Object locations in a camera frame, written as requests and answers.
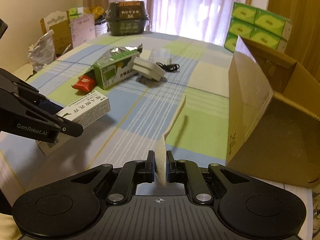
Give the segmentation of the dark green lidded container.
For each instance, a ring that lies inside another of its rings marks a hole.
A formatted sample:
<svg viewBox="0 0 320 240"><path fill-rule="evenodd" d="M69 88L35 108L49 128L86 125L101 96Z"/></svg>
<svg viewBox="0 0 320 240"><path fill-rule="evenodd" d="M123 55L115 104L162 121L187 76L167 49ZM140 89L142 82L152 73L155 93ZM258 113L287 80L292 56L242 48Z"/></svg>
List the dark green lidded container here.
<svg viewBox="0 0 320 240"><path fill-rule="evenodd" d="M111 2L106 11L107 26L114 36L141 34L149 20L144 1Z"/></svg>

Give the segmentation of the pink paper card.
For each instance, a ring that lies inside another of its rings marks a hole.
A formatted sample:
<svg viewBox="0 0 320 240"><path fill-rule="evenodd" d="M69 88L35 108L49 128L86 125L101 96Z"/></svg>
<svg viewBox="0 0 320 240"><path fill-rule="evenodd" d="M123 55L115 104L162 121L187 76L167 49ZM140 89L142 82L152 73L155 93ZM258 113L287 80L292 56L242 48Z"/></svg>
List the pink paper card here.
<svg viewBox="0 0 320 240"><path fill-rule="evenodd" d="M83 14L70 21L72 46L78 47L95 38L94 15Z"/></svg>

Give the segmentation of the green white carton box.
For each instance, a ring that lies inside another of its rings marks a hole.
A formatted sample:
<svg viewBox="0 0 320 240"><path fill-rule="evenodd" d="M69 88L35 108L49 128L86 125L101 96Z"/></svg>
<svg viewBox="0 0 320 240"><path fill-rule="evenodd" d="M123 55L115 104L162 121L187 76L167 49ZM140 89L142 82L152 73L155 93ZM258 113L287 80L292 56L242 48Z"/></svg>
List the green white carton box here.
<svg viewBox="0 0 320 240"><path fill-rule="evenodd" d="M113 56L103 55L92 67L95 74L97 85L101 89L107 89L133 75L137 71L133 69L134 59L140 53L136 50L126 51Z"/></svg>

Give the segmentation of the clear plastic packaging tray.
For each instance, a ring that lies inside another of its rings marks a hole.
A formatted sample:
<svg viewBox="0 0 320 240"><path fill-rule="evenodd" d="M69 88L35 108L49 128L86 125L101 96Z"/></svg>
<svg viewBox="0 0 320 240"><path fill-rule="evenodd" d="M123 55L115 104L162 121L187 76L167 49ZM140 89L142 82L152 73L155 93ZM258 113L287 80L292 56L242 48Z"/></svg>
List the clear plastic packaging tray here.
<svg viewBox="0 0 320 240"><path fill-rule="evenodd" d="M165 48L153 48L149 61L153 63L169 64L170 63L170 50Z"/></svg>

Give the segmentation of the beige speckled spoon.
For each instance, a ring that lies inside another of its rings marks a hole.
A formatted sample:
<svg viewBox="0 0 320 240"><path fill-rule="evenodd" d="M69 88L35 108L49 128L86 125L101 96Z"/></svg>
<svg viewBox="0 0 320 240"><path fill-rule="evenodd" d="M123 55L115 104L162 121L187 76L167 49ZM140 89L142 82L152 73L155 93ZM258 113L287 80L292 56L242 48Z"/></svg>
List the beige speckled spoon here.
<svg viewBox="0 0 320 240"><path fill-rule="evenodd" d="M185 106L186 95L183 94L178 107L164 133L161 135L155 148L155 172L159 180L159 183L166 188L167 187L167 149L166 138L170 134L174 124L176 123L183 107Z"/></svg>

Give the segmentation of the white medicine box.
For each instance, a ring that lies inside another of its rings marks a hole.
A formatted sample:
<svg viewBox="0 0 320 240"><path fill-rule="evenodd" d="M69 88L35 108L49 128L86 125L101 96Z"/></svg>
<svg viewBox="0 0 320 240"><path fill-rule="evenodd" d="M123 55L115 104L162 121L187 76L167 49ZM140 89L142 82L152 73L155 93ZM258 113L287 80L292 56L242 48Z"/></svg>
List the white medicine box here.
<svg viewBox="0 0 320 240"><path fill-rule="evenodd" d="M57 112L57 115L69 121L76 122L85 129L110 110L109 98L94 90ZM48 156L69 139L72 139L70 135L59 133L52 143L36 141L36 144L39 149Z"/></svg>

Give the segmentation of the white square night light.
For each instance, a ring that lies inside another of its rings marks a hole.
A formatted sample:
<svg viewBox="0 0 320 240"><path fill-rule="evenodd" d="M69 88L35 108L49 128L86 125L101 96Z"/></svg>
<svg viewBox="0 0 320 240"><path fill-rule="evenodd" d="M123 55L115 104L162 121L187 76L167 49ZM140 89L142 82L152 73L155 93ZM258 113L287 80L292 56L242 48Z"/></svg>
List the white square night light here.
<svg viewBox="0 0 320 240"><path fill-rule="evenodd" d="M160 81L165 74L165 70L163 70L159 65L140 57L136 57L134 59L132 69L137 71L140 75L156 81Z"/></svg>

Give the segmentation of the red snack packet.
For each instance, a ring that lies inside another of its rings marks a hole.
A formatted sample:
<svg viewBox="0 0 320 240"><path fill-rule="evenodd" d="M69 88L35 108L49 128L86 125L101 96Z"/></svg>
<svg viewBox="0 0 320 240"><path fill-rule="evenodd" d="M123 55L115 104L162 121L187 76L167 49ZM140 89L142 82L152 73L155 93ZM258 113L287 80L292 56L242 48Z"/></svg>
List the red snack packet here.
<svg viewBox="0 0 320 240"><path fill-rule="evenodd" d="M78 79L78 81L74 85L72 85L72 88L82 92L89 93L95 88L96 85L97 82L95 78L83 75Z"/></svg>

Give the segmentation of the crumpled clear plastic bag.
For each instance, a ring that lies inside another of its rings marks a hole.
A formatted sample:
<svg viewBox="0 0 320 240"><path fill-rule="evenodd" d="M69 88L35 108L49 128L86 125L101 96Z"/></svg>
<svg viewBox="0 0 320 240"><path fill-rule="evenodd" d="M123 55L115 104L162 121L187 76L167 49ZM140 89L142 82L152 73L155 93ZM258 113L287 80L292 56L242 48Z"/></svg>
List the crumpled clear plastic bag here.
<svg viewBox="0 0 320 240"><path fill-rule="evenodd" d="M53 30L48 31L35 44L29 47L28 60L36 73L55 60L53 34Z"/></svg>

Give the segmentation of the brown die-cut cardboard box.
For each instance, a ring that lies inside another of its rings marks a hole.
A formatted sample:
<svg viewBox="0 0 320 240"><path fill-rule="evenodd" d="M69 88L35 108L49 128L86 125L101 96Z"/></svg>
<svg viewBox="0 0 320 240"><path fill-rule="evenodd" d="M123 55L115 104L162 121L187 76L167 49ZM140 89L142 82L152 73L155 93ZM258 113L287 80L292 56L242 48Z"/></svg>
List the brown die-cut cardboard box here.
<svg viewBox="0 0 320 240"><path fill-rule="evenodd" d="M50 13L40 20L43 35L52 30L56 57L72 49L72 36L67 11Z"/></svg>

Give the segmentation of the silver foil bag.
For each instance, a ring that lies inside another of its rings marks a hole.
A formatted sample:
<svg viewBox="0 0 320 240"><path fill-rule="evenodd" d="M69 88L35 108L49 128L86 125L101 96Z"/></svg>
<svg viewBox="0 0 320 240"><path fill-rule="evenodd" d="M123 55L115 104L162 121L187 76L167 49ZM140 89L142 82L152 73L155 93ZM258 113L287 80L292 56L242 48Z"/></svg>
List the silver foil bag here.
<svg viewBox="0 0 320 240"><path fill-rule="evenodd" d="M139 55L143 50L143 45L140 44L137 47L124 46L124 47L113 47L105 52L94 64L97 66L104 66L110 64L113 61L125 59L125 57Z"/></svg>

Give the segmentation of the checked tablecloth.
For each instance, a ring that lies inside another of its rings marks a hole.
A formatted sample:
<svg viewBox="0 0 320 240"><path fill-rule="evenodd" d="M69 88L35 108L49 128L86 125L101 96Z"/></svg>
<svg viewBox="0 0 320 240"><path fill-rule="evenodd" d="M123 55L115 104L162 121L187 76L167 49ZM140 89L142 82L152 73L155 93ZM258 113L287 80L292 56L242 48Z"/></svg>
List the checked tablecloth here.
<svg viewBox="0 0 320 240"><path fill-rule="evenodd" d="M110 111L44 155L31 139L1 133L1 191L13 203L33 188L66 178L103 163L121 167L144 159L166 130L181 100L185 107L166 142L177 159L199 166L224 164L228 137L228 70L232 53L221 46L158 33L89 41L43 68L29 79L41 94L61 106L80 98L72 88L77 78L104 52L118 46L167 48L180 68L160 82L132 76L103 92Z"/></svg>

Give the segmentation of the pink curtain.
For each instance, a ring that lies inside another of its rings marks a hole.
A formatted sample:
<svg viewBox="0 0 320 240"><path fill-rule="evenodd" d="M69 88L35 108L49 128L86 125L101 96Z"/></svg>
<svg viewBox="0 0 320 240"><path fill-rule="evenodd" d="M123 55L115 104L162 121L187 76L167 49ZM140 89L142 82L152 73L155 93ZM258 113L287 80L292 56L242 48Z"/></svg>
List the pink curtain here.
<svg viewBox="0 0 320 240"><path fill-rule="evenodd" d="M178 35L222 46L234 2L240 0L83 0L107 9L116 1L144 1L149 31Z"/></svg>

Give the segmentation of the green tissue pack stack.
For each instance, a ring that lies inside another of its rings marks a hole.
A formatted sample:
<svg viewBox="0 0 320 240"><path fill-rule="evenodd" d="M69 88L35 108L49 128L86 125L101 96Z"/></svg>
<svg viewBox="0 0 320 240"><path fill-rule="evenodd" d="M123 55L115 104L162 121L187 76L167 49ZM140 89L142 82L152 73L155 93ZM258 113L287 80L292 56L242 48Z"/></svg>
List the green tissue pack stack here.
<svg viewBox="0 0 320 240"><path fill-rule="evenodd" d="M292 30L288 18L234 2L224 47L233 52L238 37L247 38L283 53Z"/></svg>

